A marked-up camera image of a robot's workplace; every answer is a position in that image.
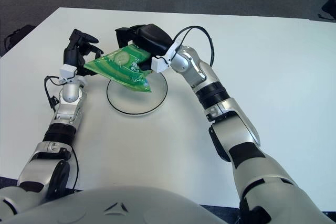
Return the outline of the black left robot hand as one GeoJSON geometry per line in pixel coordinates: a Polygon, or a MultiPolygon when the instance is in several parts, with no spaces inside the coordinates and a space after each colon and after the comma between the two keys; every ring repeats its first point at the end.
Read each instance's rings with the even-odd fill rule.
{"type": "Polygon", "coordinates": [[[79,76],[96,75],[95,72],[84,67],[86,63],[84,56],[93,52],[95,53],[95,59],[100,58],[103,51],[94,46],[94,44],[97,44],[98,42],[98,39],[94,36],[74,29],[69,37],[69,44],[64,49],[64,64],[76,67],[77,75],[79,76]]]}

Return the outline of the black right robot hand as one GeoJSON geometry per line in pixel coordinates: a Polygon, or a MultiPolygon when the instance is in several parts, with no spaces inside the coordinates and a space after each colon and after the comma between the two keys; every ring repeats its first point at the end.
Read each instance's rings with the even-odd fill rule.
{"type": "Polygon", "coordinates": [[[149,59],[139,64],[141,70],[150,70],[152,57],[164,56],[173,44],[172,38],[155,24],[121,27],[115,32],[119,48],[132,41],[137,47],[150,53],[149,59]]]}

